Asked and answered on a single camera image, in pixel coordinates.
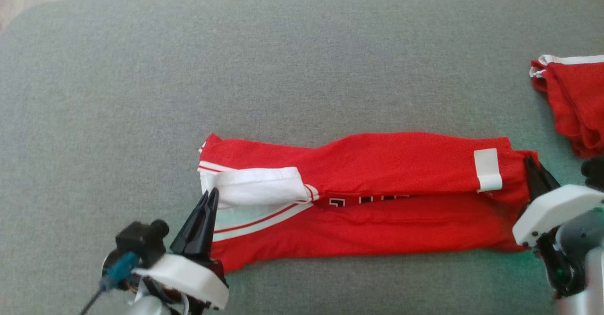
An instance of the couch cushion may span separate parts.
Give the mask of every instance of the couch cushion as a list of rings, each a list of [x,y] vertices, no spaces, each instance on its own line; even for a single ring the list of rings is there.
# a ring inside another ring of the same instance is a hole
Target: couch cushion
[[[114,236],[198,201],[210,132],[508,136],[562,183],[580,161],[529,61],[604,53],[604,0],[83,0],[0,38],[0,305],[74,314]],[[228,276],[227,314],[549,314],[530,253],[282,260]],[[119,314],[125,295],[93,314]]]

